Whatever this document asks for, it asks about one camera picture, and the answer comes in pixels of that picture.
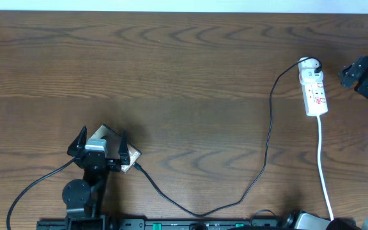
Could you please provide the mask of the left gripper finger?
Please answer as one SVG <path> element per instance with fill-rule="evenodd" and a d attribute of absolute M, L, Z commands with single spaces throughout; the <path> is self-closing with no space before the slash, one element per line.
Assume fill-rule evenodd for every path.
<path fill-rule="evenodd" d="M 130 164 L 130 154 L 129 154 L 128 145 L 127 145 L 127 133 L 125 130 L 123 131 L 122 136 L 121 136 L 121 142 L 119 145 L 118 154 L 120 156 L 119 160 L 120 160 L 121 165 Z"/>
<path fill-rule="evenodd" d="M 67 154 L 71 157 L 77 157 L 79 153 L 84 149 L 87 141 L 87 128 L 83 126 L 78 136 L 69 145 Z"/>

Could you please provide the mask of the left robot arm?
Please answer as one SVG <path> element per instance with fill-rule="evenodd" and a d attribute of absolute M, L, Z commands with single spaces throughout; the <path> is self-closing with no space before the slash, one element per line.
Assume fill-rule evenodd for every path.
<path fill-rule="evenodd" d="M 108 129 L 99 139 L 87 138 L 84 126 L 69 145 L 67 154 L 84 170 L 83 178 L 67 183 L 62 192 L 66 204 L 66 229 L 117 229 L 110 215 L 102 213 L 109 173 L 121 172 L 130 163 L 127 133 Z"/>

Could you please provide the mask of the smartphone with brown screen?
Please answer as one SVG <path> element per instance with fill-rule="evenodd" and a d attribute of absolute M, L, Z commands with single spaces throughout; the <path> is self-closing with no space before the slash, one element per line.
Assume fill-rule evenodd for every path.
<path fill-rule="evenodd" d="M 119 160 L 120 156 L 118 154 L 119 145 L 121 142 L 121 136 L 117 134 L 114 130 L 105 124 L 102 124 L 98 130 L 90 137 L 93 139 L 105 139 L 107 141 L 107 158 L 116 158 Z M 126 174 L 136 163 L 136 161 L 141 157 L 142 153 L 135 146 L 127 142 L 128 150 L 130 154 L 130 164 L 121 165 L 122 173 Z"/>

